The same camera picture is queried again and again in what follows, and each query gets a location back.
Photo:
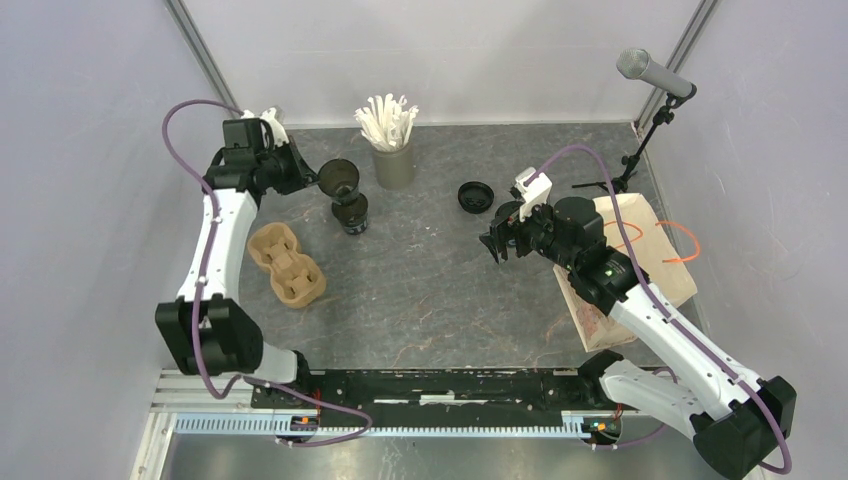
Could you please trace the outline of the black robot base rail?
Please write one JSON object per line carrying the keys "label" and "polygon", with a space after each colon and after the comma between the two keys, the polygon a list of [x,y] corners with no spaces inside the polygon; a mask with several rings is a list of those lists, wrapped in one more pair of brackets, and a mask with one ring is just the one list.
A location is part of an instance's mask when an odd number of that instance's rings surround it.
{"label": "black robot base rail", "polygon": [[283,388],[248,382],[252,408],[289,412],[309,433],[581,434],[631,410],[575,369],[327,369]]}

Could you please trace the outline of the brown paper takeout bag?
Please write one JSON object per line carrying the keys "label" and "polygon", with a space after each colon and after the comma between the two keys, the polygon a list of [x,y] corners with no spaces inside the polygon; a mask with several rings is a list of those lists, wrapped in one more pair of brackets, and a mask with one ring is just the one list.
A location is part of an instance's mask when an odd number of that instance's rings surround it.
{"label": "brown paper takeout bag", "polygon": [[[640,267],[674,307],[681,306],[697,293],[695,281],[685,266],[697,255],[678,254],[665,233],[663,222],[643,195],[624,193],[618,194],[616,199]],[[637,339],[625,326],[579,298],[562,267],[555,266],[553,272],[586,352],[611,349]]]}

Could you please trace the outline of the black microphone stand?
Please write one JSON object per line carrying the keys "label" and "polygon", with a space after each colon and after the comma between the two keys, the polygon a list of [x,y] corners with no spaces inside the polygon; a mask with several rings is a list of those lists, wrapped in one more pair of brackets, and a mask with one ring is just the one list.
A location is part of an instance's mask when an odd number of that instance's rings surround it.
{"label": "black microphone stand", "polygon": [[679,97],[668,93],[666,96],[665,104],[660,107],[657,112],[653,115],[652,125],[649,129],[648,133],[644,136],[641,141],[639,148],[635,153],[631,155],[626,155],[621,159],[621,163],[625,166],[624,171],[621,175],[614,177],[611,180],[611,187],[608,188],[604,181],[598,182],[590,182],[583,184],[574,184],[573,188],[581,189],[581,188],[592,188],[597,187],[604,190],[607,193],[627,193],[629,189],[629,181],[636,174],[636,167],[641,161],[642,154],[644,153],[649,141],[653,137],[657,128],[664,124],[670,124],[674,117],[674,111],[679,108],[682,104],[687,101],[687,98]]}

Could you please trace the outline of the grey microphone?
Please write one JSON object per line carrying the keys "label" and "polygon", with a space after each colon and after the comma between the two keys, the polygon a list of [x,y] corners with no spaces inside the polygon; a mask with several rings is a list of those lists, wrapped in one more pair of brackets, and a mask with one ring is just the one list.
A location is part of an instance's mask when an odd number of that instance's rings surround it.
{"label": "grey microphone", "polygon": [[625,49],[617,59],[616,68],[628,80],[643,81],[681,99],[692,98],[697,91],[694,83],[655,62],[644,49]]}

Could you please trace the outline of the brown cardboard cup carrier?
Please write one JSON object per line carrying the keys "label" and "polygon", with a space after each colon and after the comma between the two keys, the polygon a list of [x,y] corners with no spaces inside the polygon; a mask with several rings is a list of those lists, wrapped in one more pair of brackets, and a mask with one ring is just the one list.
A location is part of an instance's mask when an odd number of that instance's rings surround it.
{"label": "brown cardboard cup carrier", "polygon": [[269,274],[279,300],[302,309],[324,294],[327,279],[315,261],[302,252],[300,241],[285,223],[274,222],[256,231],[247,250],[257,266]]}

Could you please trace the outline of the white wrapped straws bundle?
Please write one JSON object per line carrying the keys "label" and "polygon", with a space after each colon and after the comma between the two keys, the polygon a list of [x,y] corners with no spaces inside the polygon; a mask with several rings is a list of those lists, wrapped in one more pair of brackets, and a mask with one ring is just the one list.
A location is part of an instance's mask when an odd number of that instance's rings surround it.
{"label": "white wrapped straws bundle", "polygon": [[405,95],[375,95],[364,107],[357,108],[354,119],[361,135],[378,152],[393,153],[409,145],[418,105],[409,105]]}

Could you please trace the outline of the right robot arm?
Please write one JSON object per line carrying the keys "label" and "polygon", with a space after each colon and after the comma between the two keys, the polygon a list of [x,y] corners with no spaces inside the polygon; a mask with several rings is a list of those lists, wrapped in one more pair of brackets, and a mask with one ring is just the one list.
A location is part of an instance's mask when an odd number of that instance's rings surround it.
{"label": "right robot arm", "polygon": [[605,221],[593,201],[566,197],[554,205],[502,205],[480,240],[496,261],[537,253],[565,269],[578,296],[628,328],[673,373],[659,378],[603,351],[583,368],[580,400],[591,408],[610,401],[633,407],[691,440],[701,458],[726,479],[742,479],[781,453],[792,469],[786,438],[797,400],[782,377],[763,379],[718,348],[664,297],[634,254],[608,245]]}

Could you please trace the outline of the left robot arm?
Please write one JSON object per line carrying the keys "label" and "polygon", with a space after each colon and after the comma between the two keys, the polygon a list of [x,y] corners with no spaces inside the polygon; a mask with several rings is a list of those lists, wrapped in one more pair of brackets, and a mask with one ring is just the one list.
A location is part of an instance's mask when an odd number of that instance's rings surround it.
{"label": "left robot arm", "polygon": [[178,370],[189,376],[247,374],[276,382],[290,407],[306,405],[313,379],[295,351],[272,347],[238,301],[249,231],[268,190],[289,195],[317,181],[276,111],[245,112],[222,125],[224,145],[200,176],[202,226],[175,300],[154,320]]}

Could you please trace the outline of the grey straw holder cup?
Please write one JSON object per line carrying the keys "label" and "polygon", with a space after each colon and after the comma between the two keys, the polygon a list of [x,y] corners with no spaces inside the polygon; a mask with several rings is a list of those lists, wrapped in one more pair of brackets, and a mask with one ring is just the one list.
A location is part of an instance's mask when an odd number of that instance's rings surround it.
{"label": "grey straw holder cup", "polygon": [[373,150],[372,159],[377,183],[383,189],[401,190],[412,184],[415,164],[411,143],[392,152]]}

